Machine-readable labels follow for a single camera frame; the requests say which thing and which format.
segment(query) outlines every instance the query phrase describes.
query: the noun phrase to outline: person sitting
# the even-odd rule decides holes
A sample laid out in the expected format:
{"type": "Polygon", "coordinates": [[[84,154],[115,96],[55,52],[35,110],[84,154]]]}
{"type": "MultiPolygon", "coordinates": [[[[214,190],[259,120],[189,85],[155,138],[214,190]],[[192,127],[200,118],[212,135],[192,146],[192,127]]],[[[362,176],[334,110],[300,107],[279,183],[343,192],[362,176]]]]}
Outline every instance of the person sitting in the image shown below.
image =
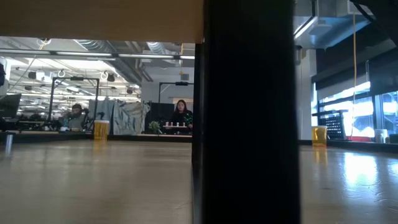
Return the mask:
{"type": "Polygon", "coordinates": [[[173,126],[176,126],[177,123],[179,126],[183,126],[183,124],[185,123],[187,127],[192,129],[192,117],[192,111],[187,109],[187,104],[185,103],[185,101],[179,100],[177,102],[177,106],[175,107],[171,122],[173,122],[173,126]]]}
{"type": "Polygon", "coordinates": [[[84,116],[81,114],[83,108],[80,104],[72,106],[71,119],[68,122],[68,128],[72,131],[83,131],[84,116]]]}

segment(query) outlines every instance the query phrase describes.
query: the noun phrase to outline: black pillar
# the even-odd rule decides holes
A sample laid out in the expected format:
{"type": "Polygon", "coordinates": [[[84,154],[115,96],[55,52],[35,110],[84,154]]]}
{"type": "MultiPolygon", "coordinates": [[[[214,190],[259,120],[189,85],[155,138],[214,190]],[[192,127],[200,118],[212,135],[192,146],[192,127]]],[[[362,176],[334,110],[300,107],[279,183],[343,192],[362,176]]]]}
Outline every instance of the black pillar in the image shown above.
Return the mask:
{"type": "Polygon", "coordinates": [[[292,4],[205,3],[200,223],[300,222],[292,4]]]}

